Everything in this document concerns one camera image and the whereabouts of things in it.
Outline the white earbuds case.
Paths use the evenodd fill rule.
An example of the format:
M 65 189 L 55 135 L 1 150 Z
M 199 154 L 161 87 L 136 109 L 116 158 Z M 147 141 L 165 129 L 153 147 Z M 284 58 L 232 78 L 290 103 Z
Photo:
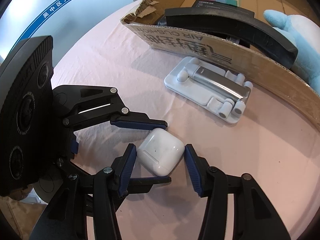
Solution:
M 184 143 L 164 129 L 153 129 L 137 150 L 140 163 L 158 177 L 168 176 L 184 153 Z

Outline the white folding phone stand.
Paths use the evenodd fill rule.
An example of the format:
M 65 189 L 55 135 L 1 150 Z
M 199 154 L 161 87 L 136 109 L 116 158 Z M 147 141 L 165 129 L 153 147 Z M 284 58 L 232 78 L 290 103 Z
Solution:
M 243 115 L 253 84 L 195 57 L 185 57 L 164 79 L 165 86 L 229 124 Z

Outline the black product box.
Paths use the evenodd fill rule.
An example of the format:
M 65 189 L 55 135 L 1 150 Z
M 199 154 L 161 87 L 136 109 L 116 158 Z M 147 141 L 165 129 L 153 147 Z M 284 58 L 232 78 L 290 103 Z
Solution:
M 246 15 L 249 16 L 251 18 L 254 18 L 255 13 L 241 8 L 241 7 L 237 7 L 234 5 L 230 5 L 230 4 L 224 4 L 224 3 L 219 3 L 216 1 L 209 1 L 209 0 L 196 0 L 193 5 L 193 8 L 206 8 L 206 9 L 220 9 L 220 10 L 228 10 L 228 11 L 232 11 L 234 13 L 237 14 L 242 14 L 242 15 Z

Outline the black curved bar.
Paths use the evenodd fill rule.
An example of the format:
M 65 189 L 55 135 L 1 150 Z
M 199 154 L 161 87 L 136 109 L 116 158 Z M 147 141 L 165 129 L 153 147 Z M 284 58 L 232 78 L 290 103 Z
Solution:
M 298 49 L 290 40 L 256 18 L 228 10 L 206 8 L 165 9 L 164 17 L 169 27 L 236 37 L 288 69 L 297 58 Z

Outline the blue plush toy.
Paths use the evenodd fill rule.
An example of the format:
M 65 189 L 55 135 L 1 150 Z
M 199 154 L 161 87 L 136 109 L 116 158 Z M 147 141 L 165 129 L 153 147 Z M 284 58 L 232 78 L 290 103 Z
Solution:
M 319 93 L 319 26 L 305 16 L 275 10 L 265 10 L 264 19 L 296 46 L 291 71 Z

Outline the tan jacket sleeve left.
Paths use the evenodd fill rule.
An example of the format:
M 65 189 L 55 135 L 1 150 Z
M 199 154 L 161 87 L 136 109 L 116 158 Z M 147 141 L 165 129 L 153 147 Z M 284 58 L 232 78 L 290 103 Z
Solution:
M 20 239 L 29 239 L 35 224 L 47 206 L 43 203 L 22 202 L 30 196 L 32 190 L 33 187 L 29 185 L 26 189 L 19 189 L 9 196 L 1 197 L 1 211 L 4 218 Z

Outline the pink bed sheet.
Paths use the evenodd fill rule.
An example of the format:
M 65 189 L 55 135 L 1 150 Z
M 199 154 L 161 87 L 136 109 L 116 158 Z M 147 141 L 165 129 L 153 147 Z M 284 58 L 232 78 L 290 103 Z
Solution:
M 319 133 L 283 100 L 254 85 L 244 115 L 228 125 L 168 90 L 164 78 L 184 56 L 154 50 L 120 23 L 140 0 L 122 7 L 87 32 L 54 69 L 52 86 L 116 87 L 124 104 L 192 144 L 225 174 L 249 173 L 268 196 L 291 239 L 319 208 Z M 137 147 L 148 131 L 100 124 L 78 131 L 74 163 L 91 174 L 110 166 L 128 143 Z M 172 182 L 147 194 L 129 195 L 117 211 L 122 239 L 197 239 L 206 207 L 182 160 Z

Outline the cardboard box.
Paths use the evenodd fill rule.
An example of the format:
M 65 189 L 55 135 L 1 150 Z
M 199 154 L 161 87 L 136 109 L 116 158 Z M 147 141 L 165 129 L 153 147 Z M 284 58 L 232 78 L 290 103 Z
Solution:
M 271 2 L 141 0 L 121 23 L 152 48 L 244 74 L 319 126 L 319 26 Z M 306 0 L 289 0 L 302 6 Z

